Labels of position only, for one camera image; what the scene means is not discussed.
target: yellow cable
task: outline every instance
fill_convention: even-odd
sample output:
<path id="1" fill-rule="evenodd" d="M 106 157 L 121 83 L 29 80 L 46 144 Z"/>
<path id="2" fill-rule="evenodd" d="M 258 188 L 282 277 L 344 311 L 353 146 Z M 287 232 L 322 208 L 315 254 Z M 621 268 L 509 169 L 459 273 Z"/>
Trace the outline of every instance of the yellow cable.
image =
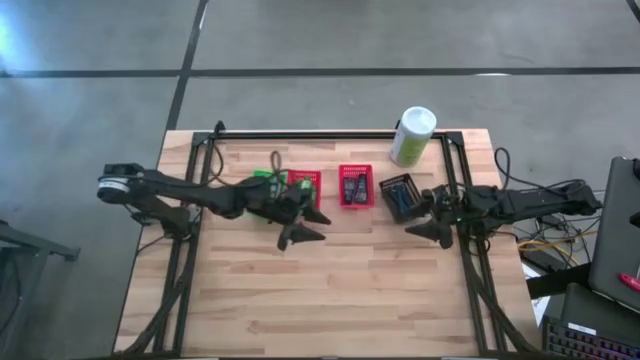
<path id="1" fill-rule="evenodd" d="M 597 233 L 598 233 L 597 231 L 587 231 L 586 233 L 582 233 L 582 234 L 579 234 L 579 235 L 576 235 L 576 236 L 569 236 L 569 237 L 566 237 L 566 238 L 561 238 L 561 239 L 558 239 L 558 240 L 555 240 L 555 241 L 551 241 L 549 243 L 545 243 L 543 246 L 536 247 L 536 249 L 546 249 L 546 248 L 550 248 L 550 247 L 556 247 L 556 245 L 558 243 L 561 243 L 561 242 L 564 242 L 564 241 L 567 241 L 567 240 L 571 240 L 571 239 L 575 239 L 576 237 L 579 237 L 579 236 L 593 235 L 593 234 L 597 234 Z M 518 247 L 523 247 L 524 245 L 533 244 L 533 243 L 536 243 L 536 242 L 539 242 L 539 240 L 538 239 L 533 239 L 533 240 L 529 240 L 529 241 L 523 241 L 521 243 L 518 243 Z M 536 249 L 522 249 L 522 251 L 538 251 Z"/>
<path id="2" fill-rule="evenodd" d="M 527 244 L 542 244 L 542 245 L 552 245 L 552 246 L 546 246 L 546 247 L 553 247 L 556 250 L 560 251 L 561 253 L 567 255 L 567 257 L 569 258 L 569 260 L 573 261 L 574 264 L 576 264 L 576 266 L 580 265 L 578 264 L 578 261 L 576 261 L 576 259 L 573 258 L 573 256 L 571 256 L 565 249 L 559 247 L 557 244 L 551 243 L 551 244 L 546 244 L 543 243 L 542 241 L 535 241 L 535 240 L 531 240 L 531 241 L 526 241 Z M 531 252 L 531 251 L 540 251 L 540 250 L 544 250 L 545 247 L 543 246 L 537 246 L 534 249 L 523 249 L 523 248 L 519 248 L 518 250 L 521 252 Z"/>

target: red basket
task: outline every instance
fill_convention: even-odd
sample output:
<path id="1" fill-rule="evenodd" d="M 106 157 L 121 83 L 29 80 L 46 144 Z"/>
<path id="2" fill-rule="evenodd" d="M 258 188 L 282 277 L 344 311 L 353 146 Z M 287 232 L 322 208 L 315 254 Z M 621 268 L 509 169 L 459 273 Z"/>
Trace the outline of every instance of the red basket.
<path id="1" fill-rule="evenodd" d="M 367 203 L 347 204 L 344 200 L 344 179 L 358 179 L 361 174 L 367 175 Z M 347 209 L 365 209 L 373 207 L 373 168 L 371 165 L 340 165 L 340 206 Z"/>
<path id="2" fill-rule="evenodd" d="M 321 172 L 320 171 L 307 171 L 307 170 L 289 170 L 288 171 L 289 175 L 287 176 L 287 184 L 289 185 L 293 185 L 296 182 L 300 182 L 306 178 L 309 178 L 309 180 L 311 180 L 311 185 L 313 186 L 313 188 L 315 189 L 314 195 L 315 196 L 315 205 L 316 208 L 320 208 L 320 179 L 321 179 Z"/>

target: gray floor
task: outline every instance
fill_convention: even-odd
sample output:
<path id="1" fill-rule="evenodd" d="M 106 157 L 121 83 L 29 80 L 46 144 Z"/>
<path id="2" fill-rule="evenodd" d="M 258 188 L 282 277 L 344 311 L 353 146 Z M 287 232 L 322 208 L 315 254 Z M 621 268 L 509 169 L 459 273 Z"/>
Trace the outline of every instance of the gray floor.
<path id="1" fill-rule="evenodd" d="M 197 0 L 0 0 L 13 70 L 179 69 Z M 624 0 L 211 0 L 194 68 L 640 66 Z M 0 218 L 82 247 L 52 259 L 24 358 L 109 353 L 139 227 L 96 197 L 107 162 L 156 164 L 177 79 L 0 79 Z M 513 173 L 581 177 L 640 154 L 640 76 L 191 79 L 179 129 L 390 128 L 408 106 L 486 127 Z"/>

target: green label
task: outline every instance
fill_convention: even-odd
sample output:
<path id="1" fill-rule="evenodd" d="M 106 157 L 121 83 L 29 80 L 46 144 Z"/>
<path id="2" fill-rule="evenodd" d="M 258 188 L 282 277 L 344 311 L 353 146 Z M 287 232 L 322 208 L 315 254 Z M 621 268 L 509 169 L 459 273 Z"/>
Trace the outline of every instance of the green label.
<path id="1" fill-rule="evenodd" d="M 429 141 L 429 139 L 417 139 L 405 136 L 400 146 L 400 151 L 398 151 L 398 156 L 396 157 L 398 165 L 411 166 L 415 164 L 420 158 L 420 155 L 422 155 L 424 147 L 427 146 L 427 141 Z"/>

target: black basket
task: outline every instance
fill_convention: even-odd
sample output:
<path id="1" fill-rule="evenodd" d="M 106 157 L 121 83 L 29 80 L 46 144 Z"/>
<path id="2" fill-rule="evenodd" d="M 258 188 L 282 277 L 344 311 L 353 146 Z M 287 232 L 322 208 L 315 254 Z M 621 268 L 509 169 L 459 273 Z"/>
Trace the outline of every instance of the black basket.
<path id="1" fill-rule="evenodd" d="M 380 182 L 380 190 L 382 192 L 382 198 L 384 202 L 387 204 L 389 211 L 391 211 L 391 215 L 393 216 L 393 220 L 397 224 L 402 224 L 407 221 L 413 220 L 416 217 L 411 215 L 409 211 L 401 212 L 400 207 L 398 206 L 396 200 L 392 196 L 391 189 L 396 186 L 404 186 L 409 194 L 410 204 L 409 207 L 417 205 L 420 202 L 420 192 L 416 188 L 416 184 L 413 183 L 411 179 L 411 175 L 403 174 L 396 177 L 392 177 L 391 179 L 387 179 Z"/>

